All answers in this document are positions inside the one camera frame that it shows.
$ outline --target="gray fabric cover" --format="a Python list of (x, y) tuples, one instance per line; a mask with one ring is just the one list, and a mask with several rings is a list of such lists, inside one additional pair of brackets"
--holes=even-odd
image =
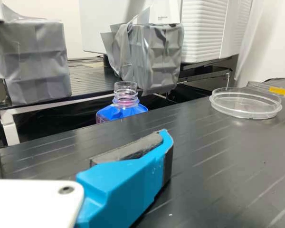
[(71, 95), (63, 23), (28, 18), (3, 5), (0, 78), (13, 105)]
[(135, 81), (143, 95), (165, 93), (178, 81), (184, 29), (176, 25), (111, 26), (102, 39), (115, 74)]

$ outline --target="yellow tape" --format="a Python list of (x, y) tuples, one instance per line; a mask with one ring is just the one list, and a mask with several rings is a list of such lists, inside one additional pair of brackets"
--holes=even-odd
[(269, 91), (275, 94), (285, 95), (285, 89), (277, 88), (277, 87), (270, 87)]

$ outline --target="blue plastic block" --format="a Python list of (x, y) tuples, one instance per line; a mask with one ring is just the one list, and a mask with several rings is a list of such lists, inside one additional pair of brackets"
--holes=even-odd
[(173, 146), (166, 130), (163, 143), (139, 159), (98, 164), (76, 176), (85, 199), (76, 227), (129, 227), (151, 205), (163, 186), (164, 159)]

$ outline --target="black platform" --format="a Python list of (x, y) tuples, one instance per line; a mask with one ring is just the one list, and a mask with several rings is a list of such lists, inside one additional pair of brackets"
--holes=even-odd
[(175, 104), (1, 149), (5, 178), (66, 179), (91, 156), (162, 128), (174, 138), (171, 181), (137, 227), (285, 227), (285, 99), (277, 117), (251, 121), (209, 99)]

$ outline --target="petri dish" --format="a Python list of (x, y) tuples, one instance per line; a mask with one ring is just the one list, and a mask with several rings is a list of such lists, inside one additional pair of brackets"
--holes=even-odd
[(215, 89), (209, 100), (217, 111), (244, 119), (269, 119), (282, 110), (280, 97), (248, 87)]

